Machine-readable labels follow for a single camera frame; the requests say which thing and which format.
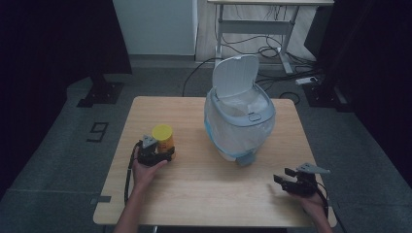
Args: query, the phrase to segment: metal frame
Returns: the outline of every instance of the metal frame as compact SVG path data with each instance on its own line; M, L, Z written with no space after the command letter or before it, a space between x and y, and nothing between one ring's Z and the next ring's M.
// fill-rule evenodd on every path
M293 27L296 21L299 6L295 6L292 18L289 21L259 21L259 20L224 20L223 6L219 4L219 19L218 19L218 44L216 45L216 58L222 58L222 35L223 33L233 34L268 34L268 35L283 35L285 39L280 48L277 48L279 57L281 58L285 72L292 74L293 70L286 51L293 32Z

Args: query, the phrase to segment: person's arm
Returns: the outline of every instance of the person's arm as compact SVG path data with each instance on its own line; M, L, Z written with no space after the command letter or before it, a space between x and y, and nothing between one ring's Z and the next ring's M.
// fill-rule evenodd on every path
M308 198L293 194L291 196L299 200L303 210L312 218L319 233L333 232L325 216L323 201L318 193Z
M137 162L133 162L133 179L134 186L126 203L126 206L121 213L118 224L115 227L115 233L132 232L138 230L139 215L142 212L143 202L146 191L155 176L155 172L167 164L167 161L161 161L153 167L147 167Z

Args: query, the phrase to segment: desk leg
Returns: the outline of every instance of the desk leg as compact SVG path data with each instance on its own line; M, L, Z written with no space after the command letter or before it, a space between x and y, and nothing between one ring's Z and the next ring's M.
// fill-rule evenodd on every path
M280 48L278 48L279 57L281 58L282 64L285 68L285 72L289 75L293 73L292 67L290 62L286 56L286 51L288 48L289 40L291 39L291 35L293 32L294 24L296 22L297 13L299 12L299 7L296 6L292 15L292 19L290 20L290 24L288 27L288 31L285 36L285 40Z
M222 58L222 27L223 22L223 4L219 5L219 19L218 19L218 44L216 45L215 58Z

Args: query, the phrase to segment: wooden table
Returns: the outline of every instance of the wooden table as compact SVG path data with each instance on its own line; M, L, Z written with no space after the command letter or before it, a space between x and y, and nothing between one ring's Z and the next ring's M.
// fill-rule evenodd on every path
M293 70L286 56L289 40L291 39L293 27L300 6L332 6L333 0L208 0L208 3L219 5L218 18L218 43L216 45L215 57L222 58L222 36L223 33L237 34L262 34L285 36L282 45L276 48L282 65L287 74ZM223 18L224 5L275 5L295 6L290 20L232 20Z
M224 160L209 140L203 124L205 98L137 97L120 137L101 192L109 203L98 203L94 221L116 224L123 210L123 191L129 157L135 143L152 128L173 128L177 156L158 171L146 197L141 224L179 226L310 226L310 218L273 174L304 162L315 164L297 111L291 100L275 99L272 134L247 167ZM330 211L331 225L336 224Z

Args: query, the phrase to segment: white wall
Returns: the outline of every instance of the white wall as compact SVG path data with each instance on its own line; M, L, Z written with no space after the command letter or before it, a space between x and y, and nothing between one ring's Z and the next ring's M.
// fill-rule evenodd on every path
M129 54L195 54L197 0L113 2Z

